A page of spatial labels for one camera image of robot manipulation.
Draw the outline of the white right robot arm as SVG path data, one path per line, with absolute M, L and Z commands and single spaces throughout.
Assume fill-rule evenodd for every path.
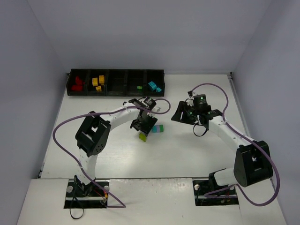
M 233 132 L 223 114 L 218 109 L 212 110 L 206 102 L 206 96 L 196 95 L 192 100 L 180 101 L 172 121 L 203 126 L 205 131 L 217 135 L 235 154 L 234 166 L 209 174 L 209 179 L 214 185 L 224 187 L 239 184 L 247 187 L 273 176 L 273 168 L 266 156 L 257 148 L 270 155 L 270 150 L 265 141 L 254 139 Z

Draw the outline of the lilac and lime lego stack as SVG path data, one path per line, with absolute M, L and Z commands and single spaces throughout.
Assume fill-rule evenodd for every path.
M 144 133 L 139 133 L 139 139 L 142 140 L 143 142 L 146 142 L 147 141 L 147 136 L 146 134 Z

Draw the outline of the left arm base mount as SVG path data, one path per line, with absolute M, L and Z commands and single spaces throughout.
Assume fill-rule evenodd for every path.
M 66 189 L 65 209 L 105 209 L 109 195 L 106 191 L 92 184 L 91 191 L 85 194 L 78 185 L 69 180 Z

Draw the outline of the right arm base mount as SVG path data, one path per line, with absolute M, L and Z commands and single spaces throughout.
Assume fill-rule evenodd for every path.
M 198 207 L 239 205 L 235 187 L 218 186 L 208 178 L 193 180 L 192 184 L 195 205 Z

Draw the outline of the yellow long lego brick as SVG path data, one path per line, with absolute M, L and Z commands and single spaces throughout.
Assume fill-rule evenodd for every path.
M 98 78 L 97 77 L 92 78 L 92 86 L 93 87 L 97 87 L 98 86 Z

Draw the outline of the teal flower lego block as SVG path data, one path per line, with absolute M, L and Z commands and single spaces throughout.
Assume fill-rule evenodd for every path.
M 149 82 L 148 87 L 151 91 L 155 91 L 157 89 L 157 86 L 154 82 Z

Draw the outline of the orange butterfly lego block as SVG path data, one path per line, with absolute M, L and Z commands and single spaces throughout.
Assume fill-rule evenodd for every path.
M 104 75 L 100 75 L 98 77 L 98 81 L 99 81 L 100 85 L 104 85 L 104 83 L 105 83 L 105 76 Z

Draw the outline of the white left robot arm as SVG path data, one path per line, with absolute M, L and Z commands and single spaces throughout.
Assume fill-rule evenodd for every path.
M 109 133 L 116 127 L 131 122 L 134 128 L 147 136 L 157 122 L 152 113 L 145 110 L 159 112 L 154 99 L 146 97 L 144 100 L 131 99 L 124 102 L 116 113 L 86 117 L 78 129 L 75 139 L 80 152 L 80 163 L 86 174 L 95 179 L 97 155 L 101 153 L 107 143 Z

